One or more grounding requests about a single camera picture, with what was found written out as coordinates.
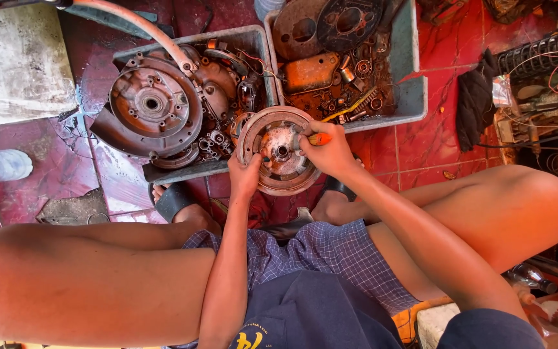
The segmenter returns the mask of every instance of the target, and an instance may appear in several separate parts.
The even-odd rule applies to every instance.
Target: black sandal
[[[150,201],[154,206],[155,210],[165,218],[168,223],[174,220],[176,213],[180,212],[184,207],[190,206],[192,204],[197,204],[197,200],[193,199],[193,195],[189,191],[189,187],[183,182],[172,183],[168,188],[165,189],[165,193],[160,196],[158,201],[154,202],[154,195],[152,191],[152,183],[148,183],[148,195],[150,196]]]
[[[360,159],[354,153],[352,153],[352,156],[354,156],[355,160]],[[339,193],[346,195],[346,197],[348,198],[348,202],[353,202],[354,200],[357,199],[357,195],[355,194],[355,192],[350,190],[349,187],[347,187],[344,183],[340,182],[335,177],[331,177],[331,176],[326,177],[326,180],[324,181],[324,187],[320,192],[320,197],[322,197],[322,195],[324,195],[324,192],[326,192],[327,190],[338,191]]]

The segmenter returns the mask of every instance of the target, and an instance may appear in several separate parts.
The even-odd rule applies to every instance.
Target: yellow tool
[[[363,103],[363,101],[365,99],[367,99],[369,97],[369,95],[371,95],[372,93],[376,92],[376,86],[372,87],[371,89],[369,89],[369,91],[365,92],[364,95],[362,95],[361,98],[359,98],[351,107],[349,107],[348,109],[342,110],[342,111],[338,111],[335,114],[331,114],[327,117],[325,117],[324,119],[322,119],[322,122],[328,122],[330,119],[334,119],[336,117],[338,117],[339,115],[343,115],[346,114],[347,112],[351,112],[353,110],[355,110],[358,106],[360,106],[361,103]]]

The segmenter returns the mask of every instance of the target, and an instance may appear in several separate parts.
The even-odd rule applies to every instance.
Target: orange brush handle
[[[328,133],[316,133],[307,137],[311,145],[325,145],[332,139]]]

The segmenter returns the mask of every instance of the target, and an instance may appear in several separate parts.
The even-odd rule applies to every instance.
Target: person
[[[315,132],[332,140],[314,147],[304,136]],[[172,224],[0,228],[0,338],[396,349],[390,316],[447,294],[461,313],[439,348],[542,347],[500,273],[558,242],[558,178],[508,165],[398,194],[354,160],[341,126],[311,122],[299,144],[362,201],[332,186],[312,211],[316,222],[285,246],[247,230],[260,155],[247,166],[229,160],[221,237],[177,184],[154,187],[157,209],[186,205]],[[162,205],[169,196],[181,200]]]

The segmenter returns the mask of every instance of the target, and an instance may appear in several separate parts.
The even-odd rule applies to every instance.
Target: hand
[[[230,199],[250,201],[257,190],[257,183],[260,180],[260,166],[262,165],[262,155],[254,154],[249,165],[245,166],[238,161],[236,152],[229,158],[229,180],[232,184]]]
[[[307,136],[320,132],[328,133],[332,138],[331,141],[325,145],[311,145]],[[315,167],[337,179],[353,168],[361,169],[350,151],[344,128],[340,125],[311,121],[305,131],[298,136],[298,143]]]

